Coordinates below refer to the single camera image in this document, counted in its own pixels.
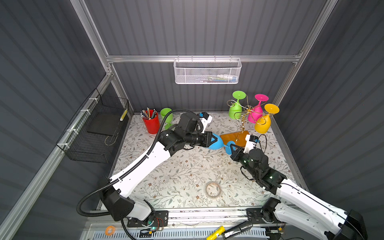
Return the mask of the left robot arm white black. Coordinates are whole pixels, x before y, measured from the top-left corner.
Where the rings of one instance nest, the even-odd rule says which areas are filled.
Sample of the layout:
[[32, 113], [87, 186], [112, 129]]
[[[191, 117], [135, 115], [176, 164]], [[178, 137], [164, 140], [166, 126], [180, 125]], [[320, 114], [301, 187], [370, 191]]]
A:
[[[121, 172], [102, 182], [97, 190], [84, 196], [78, 203], [76, 211], [83, 217], [112, 216], [114, 221], [134, 218], [150, 226], [156, 211], [146, 200], [131, 197], [136, 186], [157, 166], [168, 160], [175, 153], [186, 150], [186, 145], [211, 148], [219, 142], [220, 137], [207, 126], [213, 118], [207, 112], [196, 114], [189, 110], [180, 110], [177, 124], [168, 129], [159, 129], [152, 145]], [[99, 195], [107, 211], [91, 213], [82, 210], [83, 203], [94, 195]]]

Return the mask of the blue wine glass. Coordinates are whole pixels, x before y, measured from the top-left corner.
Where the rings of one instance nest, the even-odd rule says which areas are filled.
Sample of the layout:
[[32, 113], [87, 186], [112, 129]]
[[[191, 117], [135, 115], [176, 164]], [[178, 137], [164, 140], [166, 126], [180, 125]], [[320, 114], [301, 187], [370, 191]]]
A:
[[225, 148], [226, 153], [231, 155], [236, 148], [231, 147], [231, 145], [235, 145], [234, 141], [229, 141], [227, 144], [224, 144], [222, 138], [216, 134], [213, 134], [211, 138], [211, 145], [208, 147], [210, 150], [219, 150], [221, 148]]

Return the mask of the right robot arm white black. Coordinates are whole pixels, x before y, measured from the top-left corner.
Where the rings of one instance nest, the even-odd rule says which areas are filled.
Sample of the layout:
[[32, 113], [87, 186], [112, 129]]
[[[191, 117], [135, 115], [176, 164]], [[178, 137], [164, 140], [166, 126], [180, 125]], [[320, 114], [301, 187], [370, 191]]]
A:
[[231, 159], [240, 163], [261, 188], [272, 193], [262, 207], [267, 223], [275, 220], [293, 225], [320, 240], [366, 240], [363, 216], [346, 212], [299, 187], [281, 172], [272, 169], [261, 149], [230, 145]]

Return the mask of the yellow wine glass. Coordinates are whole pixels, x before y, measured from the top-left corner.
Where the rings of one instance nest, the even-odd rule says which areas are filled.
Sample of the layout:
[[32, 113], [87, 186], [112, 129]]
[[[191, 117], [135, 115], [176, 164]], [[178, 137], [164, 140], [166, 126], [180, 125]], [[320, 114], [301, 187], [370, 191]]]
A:
[[255, 124], [255, 131], [260, 134], [265, 134], [271, 127], [271, 116], [277, 114], [280, 111], [280, 108], [274, 104], [266, 104], [265, 111], [266, 115], [260, 117]]

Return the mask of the gold rack with orange base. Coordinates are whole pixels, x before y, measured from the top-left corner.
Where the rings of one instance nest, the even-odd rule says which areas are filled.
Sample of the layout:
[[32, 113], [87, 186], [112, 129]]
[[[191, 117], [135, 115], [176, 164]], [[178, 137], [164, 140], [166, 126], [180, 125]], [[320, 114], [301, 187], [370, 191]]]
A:
[[248, 101], [248, 96], [245, 99], [240, 100], [240, 104], [243, 107], [242, 116], [239, 120], [241, 122], [241, 130], [235, 133], [223, 134], [220, 135], [224, 144], [227, 144], [229, 141], [234, 141], [236, 145], [244, 147], [246, 145], [246, 136], [249, 135], [249, 132], [245, 128], [245, 123], [248, 121], [248, 115], [253, 108]]

